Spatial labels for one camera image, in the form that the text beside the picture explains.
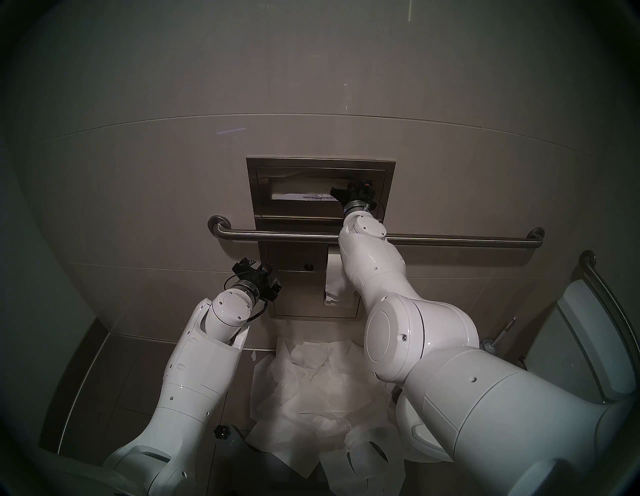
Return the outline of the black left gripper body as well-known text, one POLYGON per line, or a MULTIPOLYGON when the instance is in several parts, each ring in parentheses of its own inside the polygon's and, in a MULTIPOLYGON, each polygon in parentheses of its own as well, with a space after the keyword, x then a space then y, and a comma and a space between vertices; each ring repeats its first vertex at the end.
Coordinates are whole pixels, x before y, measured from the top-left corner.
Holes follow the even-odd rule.
POLYGON ((247 290, 254 300, 265 300, 271 271, 270 266, 261 264, 253 273, 238 273, 238 287, 247 290))

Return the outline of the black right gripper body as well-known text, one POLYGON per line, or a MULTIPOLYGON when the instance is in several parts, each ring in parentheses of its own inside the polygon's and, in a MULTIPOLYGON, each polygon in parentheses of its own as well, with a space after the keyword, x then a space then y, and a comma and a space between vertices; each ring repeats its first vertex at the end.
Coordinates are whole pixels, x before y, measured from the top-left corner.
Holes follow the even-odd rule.
POLYGON ((361 201, 366 204, 375 202, 376 193, 373 188, 372 181, 355 181, 347 185, 347 193, 345 194, 345 203, 353 201, 361 201))

